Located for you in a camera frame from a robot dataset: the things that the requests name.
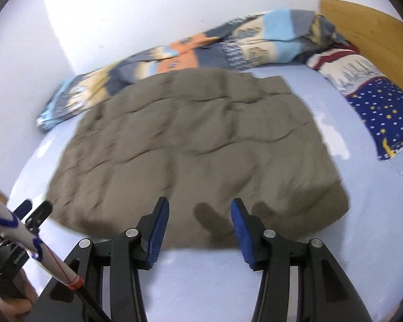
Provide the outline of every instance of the wall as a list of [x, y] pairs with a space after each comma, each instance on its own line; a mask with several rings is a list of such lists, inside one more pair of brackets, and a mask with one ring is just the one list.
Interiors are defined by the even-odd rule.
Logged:
[[10, 0], [0, 13], [0, 189], [7, 195], [43, 138], [37, 114], [72, 74], [43, 0]]
[[[399, 17], [388, 0], [347, 0]], [[45, 0], [77, 73], [168, 44], [224, 21], [275, 8], [317, 10], [319, 0]]]

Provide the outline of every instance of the brown blanket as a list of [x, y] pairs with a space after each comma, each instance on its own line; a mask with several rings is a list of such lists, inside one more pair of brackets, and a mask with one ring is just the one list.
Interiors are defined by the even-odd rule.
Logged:
[[92, 108], [47, 199], [64, 226], [112, 237], [160, 196], [171, 207], [166, 248], [234, 246], [235, 197], [290, 239], [348, 210], [314, 120], [284, 80], [217, 68], [155, 75]]

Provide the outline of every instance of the bed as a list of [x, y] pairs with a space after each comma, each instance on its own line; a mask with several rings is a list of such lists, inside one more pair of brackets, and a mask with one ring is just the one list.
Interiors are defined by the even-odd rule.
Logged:
[[[342, 219], [315, 236], [341, 264], [373, 320], [385, 320], [403, 298], [403, 151], [391, 160], [379, 161], [359, 116], [321, 74], [307, 66], [267, 66], [250, 72], [260, 78], [281, 75], [312, 112], [351, 207]], [[60, 154], [82, 116], [59, 124], [46, 135], [13, 187], [11, 210], [26, 198], [34, 206], [43, 201]], [[44, 222], [40, 235], [62, 259], [85, 237], [53, 220]], [[50, 277], [32, 259], [24, 268], [40, 293]], [[296, 274], [292, 271], [291, 306]], [[238, 250], [187, 249], [163, 251], [156, 266], [140, 276], [150, 321], [249, 321], [261, 273], [252, 272]], [[289, 321], [293, 318], [291, 309]]]

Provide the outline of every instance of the orange fabric patch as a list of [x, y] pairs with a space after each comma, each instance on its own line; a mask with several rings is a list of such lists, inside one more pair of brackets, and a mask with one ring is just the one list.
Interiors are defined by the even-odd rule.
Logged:
[[181, 70], [186, 68], [198, 68], [199, 61], [193, 50], [186, 52], [174, 58], [160, 60], [158, 62], [157, 74], [172, 70]]
[[214, 43], [219, 40], [219, 37], [206, 37], [204, 32], [196, 34], [194, 36], [179, 40], [170, 44], [170, 49], [177, 51], [179, 54], [183, 54], [197, 47], [203, 47], [208, 44]]

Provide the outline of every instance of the blue pillow with stars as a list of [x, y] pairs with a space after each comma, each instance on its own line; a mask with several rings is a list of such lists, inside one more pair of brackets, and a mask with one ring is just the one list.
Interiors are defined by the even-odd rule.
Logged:
[[403, 149], [403, 91], [372, 62], [355, 50], [336, 47], [314, 54], [306, 65], [329, 80], [360, 115], [380, 160]]
[[349, 104], [372, 134], [380, 160], [403, 149], [403, 91], [386, 77], [375, 77], [359, 87]]

